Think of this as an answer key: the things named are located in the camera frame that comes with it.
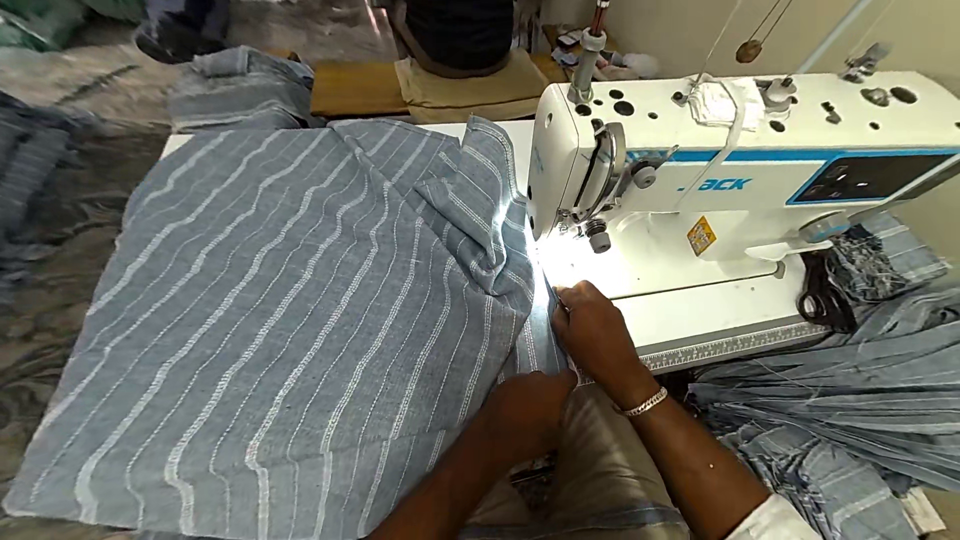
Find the hand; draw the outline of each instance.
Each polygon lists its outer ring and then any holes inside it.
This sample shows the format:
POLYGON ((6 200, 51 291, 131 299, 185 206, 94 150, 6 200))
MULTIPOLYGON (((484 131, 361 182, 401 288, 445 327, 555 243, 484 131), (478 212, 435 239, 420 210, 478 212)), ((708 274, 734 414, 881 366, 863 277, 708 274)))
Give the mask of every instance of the hand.
POLYGON ((620 408, 633 408, 653 396, 660 385, 636 356, 623 314, 613 302, 591 282, 556 291, 563 305, 553 313, 553 330, 573 362, 620 408))
POLYGON ((541 457, 557 448, 566 397, 577 385, 568 369, 547 376, 535 371, 497 386, 471 427, 483 431, 505 467, 541 457))

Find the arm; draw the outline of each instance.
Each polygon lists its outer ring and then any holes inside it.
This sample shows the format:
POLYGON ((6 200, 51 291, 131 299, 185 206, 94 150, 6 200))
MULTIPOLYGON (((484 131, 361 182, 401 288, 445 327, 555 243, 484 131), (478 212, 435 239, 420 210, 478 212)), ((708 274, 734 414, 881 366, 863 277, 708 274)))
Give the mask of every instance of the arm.
MULTIPOLYGON (((557 292, 566 310, 560 307, 554 313, 554 330, 573 361, 621 410, 656 394, 660 385, 636 356, 620 310, 589 282, 557 292)), ((673 399, 666 398, 631 422, 695 537, 727 537, 770 496, 753 473, 673 399)))
POLYGON ((370 540, 456 538, 473 509, 514 465, 557 447, 573 372, 513 377, 496 387, 473 421, 370 540))

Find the yellow warning sticker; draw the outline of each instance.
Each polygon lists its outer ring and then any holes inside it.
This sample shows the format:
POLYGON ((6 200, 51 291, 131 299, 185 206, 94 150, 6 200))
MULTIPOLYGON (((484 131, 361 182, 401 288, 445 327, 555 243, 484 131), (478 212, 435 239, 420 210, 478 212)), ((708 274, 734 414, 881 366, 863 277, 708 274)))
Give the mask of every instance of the yellow warning sticker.
POLYGON ((700 219, 697 220, 693 229, 690 229, 690 232, 686 234, 686 239, 690 242, 693 253, 699 257, 700 254, 710 247, 710 244, 717 240, 717 236, 713 233, 713 229, 710 228, 710 223, 707 223, 707 217, 700 216, 700 219))

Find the white cloth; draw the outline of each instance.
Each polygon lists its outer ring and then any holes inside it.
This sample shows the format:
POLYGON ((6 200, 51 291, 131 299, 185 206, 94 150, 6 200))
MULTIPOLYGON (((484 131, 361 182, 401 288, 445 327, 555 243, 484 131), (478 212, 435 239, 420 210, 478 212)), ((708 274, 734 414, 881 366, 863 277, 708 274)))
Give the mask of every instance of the white cloth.
POLYGON ((727 540, 822 540, 780 495, 771 495, 730 533, 727 540))
MULTIPOLYGON (((743 129, 755 132, 763 120, 765 108, 763 97, 756 83, 750 77, 726 79, 728 85, 735 86, 745 98, 746 112, 743 118, 743 129)), ((703 81, 690 94, 687 102, 690 113, 698 124, 704 126, 733 125, 736 117, 736 104, 722 84, 716 81, 703 81)))

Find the wall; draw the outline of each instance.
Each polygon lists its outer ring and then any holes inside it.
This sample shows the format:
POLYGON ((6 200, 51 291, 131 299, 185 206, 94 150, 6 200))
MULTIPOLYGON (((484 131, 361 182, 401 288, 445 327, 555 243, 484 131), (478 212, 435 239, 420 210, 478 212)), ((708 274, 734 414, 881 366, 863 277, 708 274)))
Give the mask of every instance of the wall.
MULTIPOLYGON (((760 56, 753 63, 737 63, 736 48, 750 37, 774 1, 742 0, 707 72, 724 76, 791 71, 854 3, 795 0, 766 40, 760 56)), ((651 54, 660 60, 661 76, 683 77, 700 71, 735 4, 735 0, 612 0, 607 28, 621 52, 651 54)), ((594 5, 590 0, 548 0, 543 18, 586 26, 594 5)), ((838 71, 854 48, 859 55, 875 41, 889 41, 893 51, 881 63, 881 69, 920 71, 960 95, 958 20, 960 2, 956 0, 899 0, 892 5, 891 0, 874 0, 812 71, 838 71)), ((938 254, 960 266, 960 239, 954 233, 960 230, 960 179, 896 207, 895 213, 938 254)))

